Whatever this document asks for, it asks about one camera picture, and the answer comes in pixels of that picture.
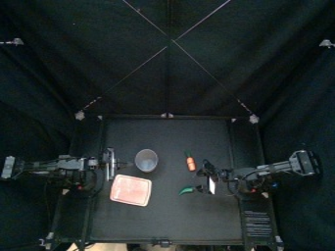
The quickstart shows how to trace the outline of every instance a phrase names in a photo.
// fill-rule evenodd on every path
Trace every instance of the cable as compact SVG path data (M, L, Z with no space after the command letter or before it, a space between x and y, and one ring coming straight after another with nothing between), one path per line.
M215 78L215 76L208 72L208 70L203 67L203 65L196 61L196 59L186 51L186 49L182 47L182 45L179 43L176 43L176 40L172 40L172 43L178 46L178 48L183 51L183 53L188 56L188 58L194 61L194 63L200 67L200 69L207 73L207 75L212 78L212 80L224 88L224 90L227 91L227 93L235 99L235 101L238 102L238 104L244 108L244 110L248 112L248 114L254 115L252 111L247 108L247 106L239 100L239 98L235 96L235 94L226 88L226 86L223 85L223 83Z
M194 28L196 28L232 0L226 1L179 37L178 41Z

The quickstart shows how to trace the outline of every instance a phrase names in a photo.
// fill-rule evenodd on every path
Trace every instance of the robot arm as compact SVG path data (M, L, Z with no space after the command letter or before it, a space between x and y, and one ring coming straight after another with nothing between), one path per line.
M279 162L270 165L262 165L256 168L240 168L234 170L218 169L208 160L203 161L203 169L196 173L198 176L206 176L210 184L219 181L235 183L236 193L262 193L270 191L271 187L276 187L278 183L274 177L279 174L287 173L298 176L314 176L321 173L319 163L316 157L310 151L296 151L290 157L288 161ZM203 186L187 187L187 191L208 192Z

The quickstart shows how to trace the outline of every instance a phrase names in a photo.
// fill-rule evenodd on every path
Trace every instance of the black fabric backdrop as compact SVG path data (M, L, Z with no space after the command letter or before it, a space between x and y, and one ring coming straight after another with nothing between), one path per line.
M294 250L333 250L335 51L318 44L335 39L334 7L333 0L3 0L0 41L20 37L26 45L0 45L2 158L67 153L75 113L98 97L86 113L248 116L238 98L260 117L267 162L302 148L321 155L322 180L287 178L276 209ZM0 205L11 209L8 194ZM8 223L11 210L2 212ZM34 221L12 223L0 242L18 243L18 228L27 239L44 235Z

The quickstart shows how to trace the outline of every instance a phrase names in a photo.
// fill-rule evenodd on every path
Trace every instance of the black curtain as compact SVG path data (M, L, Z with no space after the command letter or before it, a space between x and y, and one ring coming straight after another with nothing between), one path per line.
M263 143L268 163L287 160L292 152L312 150L323 174L288 176L275 195L279 230L290 250L335 247L335 51L325 48L296 68L286 87L268 104Z

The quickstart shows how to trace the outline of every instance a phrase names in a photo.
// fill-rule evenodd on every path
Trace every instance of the metal bar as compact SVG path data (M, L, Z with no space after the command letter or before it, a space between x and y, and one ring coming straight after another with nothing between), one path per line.
M194 28L196 28L232 0L226 1L179 37L178 41Z
M163 118L162 115L118 115L118 114L104 114L104 118L108 119L135 119L135 120L248 120L248 116L186 116L186 115L174 115L172 119Z
M83 226L83 232L82 232L82 238L80 238L80 245L79 250L86 250L86 243L88 239L88 230L90 230L90 224L91 224L91 211L94 207L94 201L96 197L88 198L88 206L87 206L87 212L86 212L86 218L84 218L84 226Z

